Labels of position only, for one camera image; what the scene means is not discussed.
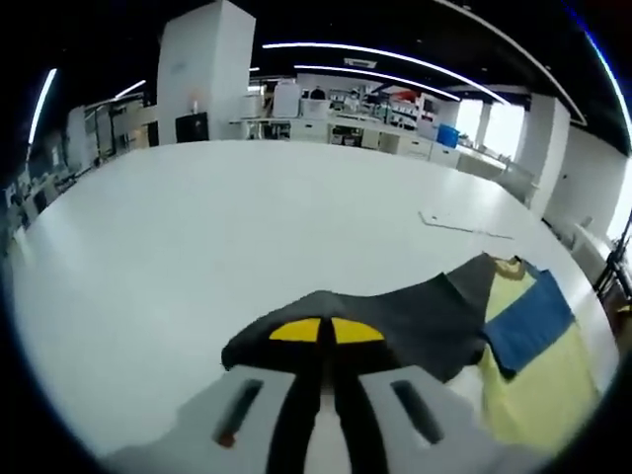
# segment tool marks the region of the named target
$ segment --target black ceiling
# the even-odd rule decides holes
[[[159,38],[165,23],[204,0],[97,0],[23,2],[13,9],[3,44],[10,71],[5,98],[12,126],[2,131],[0,167],[23,156],[41,84],[47,70],[59,73],[39,133],[61,126],[68,111],[113,96],[140,79],[155,90]],[[266,42],[327,41],[386,49],[444,66],[481,84],[526,86],[560,97],[542,71],[522,53],[473,20],[434,0],[234,0],[257,18],[253,65],[261,74],[291,73],[295,63],[344,66],[334,50],[263,50]],[[454,0],[467,5],[529,51],[576,102],[589,131],[628,154],[619,103],[579,24],[601,46],[624,94],[632,94],[632,61],[626,45],[632,5],[616,0]],[[402,61],[379,58],[377,70],[440,88],[459,85],[445,75]]]

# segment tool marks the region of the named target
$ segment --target yellow cloth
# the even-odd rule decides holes
[[[496,274],[486,320],[503,312],[535,280]],[[597,399],[579,327],[569,329],[512,380],[505,380],[492,350],[479,362],[483,376],[483,418],[494,437],[553,452],[563,447]]]

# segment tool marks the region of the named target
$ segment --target blue cloth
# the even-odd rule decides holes
[[[537,281],[483,329],[503,373],[518,373],[562,336],[575,321],[555,278]]]

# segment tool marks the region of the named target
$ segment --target white table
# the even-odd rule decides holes
[[[425,226],[428,202],[514,239]],[[371,295],[486,251],[551,269],[603,390],[617,352],[570,254],[495,183],[358,148],[214,141],[137,150],[86,176],[10,249],[16,324],[53,406],[102,456],[165,434],[257,316],[315,289]],[[480,405],[468,367],[450,386]]]

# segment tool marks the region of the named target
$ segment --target yellow marking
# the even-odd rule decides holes
[[[272,334],[271,340],[315,343],[318,340],[319,318],[301,319],[284,324]]]
[[[336,342],[338,344],[367,343],[369,341],[383,341],[384,336],[370,326],[347,319],[332,318]]]

